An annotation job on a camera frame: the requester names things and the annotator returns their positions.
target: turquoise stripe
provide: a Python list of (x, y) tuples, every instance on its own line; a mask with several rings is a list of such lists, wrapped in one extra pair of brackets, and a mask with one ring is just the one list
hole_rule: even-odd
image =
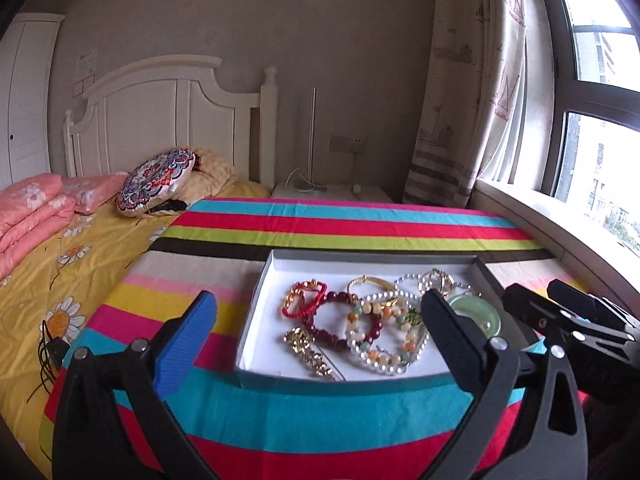
[(420, 224), (465, 225), (479, 227), (515, 228), (504, 218), (476, 216), (434, 211), (405, 209), (328, 206), (318, 204), (282, 204), (270, 202), (232, 202), (226, 200), (200, 200), (190, 211), (205, 213), (245, 214), (261, 216), (288, 216), (294, 218), (324, 218), (333, 220), (375, 220), (385, 222), (414, 222)]
[[(95, 354), (125, 347), (90, 328), (67, 355), (77, 346)], [(115, 394), (131, 409), (124, 392)], [(510, 402), (521, 398), (522, 390), (516, 390)], [(445, 433), (459, 423), (471, 396), (454, 384), (375, 396), (291, 396), (244, 390), (233, 376), (193, 367), (167, 402), (194, 436), (242, 449), (305, 454), (376, 449)]]

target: window frame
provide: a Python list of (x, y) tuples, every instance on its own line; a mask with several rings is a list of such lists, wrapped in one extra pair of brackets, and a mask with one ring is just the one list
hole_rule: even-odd
[(554, 56), (555, 102), (549, 149), (540, 191), (556, 195), (569, 114), (580, 114), (626, 126), (640, 134), (640, 92), (604, 83), (580, 81), (574, 32), (622, 32), (635, 34), (640, 50), (640, 16), (621, 0), (615, 0), (631, 28), (571, 24), (565, 0), (545, 0)]

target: wall switch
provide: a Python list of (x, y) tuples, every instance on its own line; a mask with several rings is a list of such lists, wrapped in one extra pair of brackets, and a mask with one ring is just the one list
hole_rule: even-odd
[(329, 151), (337, 153), (364, 153), (367, 149), (367, 136), (332, 134)]

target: jewelry tray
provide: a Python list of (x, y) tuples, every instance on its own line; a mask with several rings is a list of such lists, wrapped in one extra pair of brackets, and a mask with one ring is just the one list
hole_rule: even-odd
[[(327, 284), (327, 290), (338, 292), (346, 290), (353, 278), (363, 274), (393, 283), (404, 274), (422, 273), (433, 268), (448, 272), (456, 281), (467, 283), (480, 292), (498, 311), (501, 320), (499, 335), (511, 345), (523, 349), (536, 340), (530, 329), (518, 325), (504, 311), (499, 299), (504, 289), (476, 256), (273, 250), (254, 289), (238, 342), (234, 368), (242, 387), (288, 394), (361, 395), (452, 383), (449, 369), (431, 339), (425, 345), (420, 360), (407, 367), (404, 374), (396, 376), (379, 374), (364, 367), (348, 349), (337, 352), (322, 348), (322, 353), (330, 359), (328, 364), (337, 368), (337, 376), (344, 376), (344, 381), (327, 381), (313, 375), (313, 371), (283, 340), (286, 332), (302, 325), (299, 319), (285, 318), (280, 310), (284, 297), (295, 282), (313, 278)], [(353, 292), (364, 296), (380, 290), (372, 283), (362, 283), (354, 286)], [(346, 304), (324, 304), (316, 313), (315, 324), (344, 338), (346, 316), (350, 310)], [(364, 328), (368, 330), (369, 319), (363, 318)], [(391, 325), (393, 322), (389, 320), (386, 323)], [(395, 349), (399, 342), (404, 342), (404, 335), (395, 327), (385, 326), (372, 348)]]

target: yellow floral bed sheet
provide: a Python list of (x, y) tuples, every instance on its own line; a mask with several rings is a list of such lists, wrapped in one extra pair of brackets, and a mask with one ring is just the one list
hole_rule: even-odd
[[(219, 196), (268, 195), (258, 184), (239, 182)], [(67, 228), (40, 244), (0, 280), (0, 414), (48, 476), (50, 462), (38, 442), (49, 398), (39, 386), (42, 321), (52, 336), (72, 342), (129, 267), (175, 218), (125, 218), (111, 200), (93, 215), (74, 215)]]

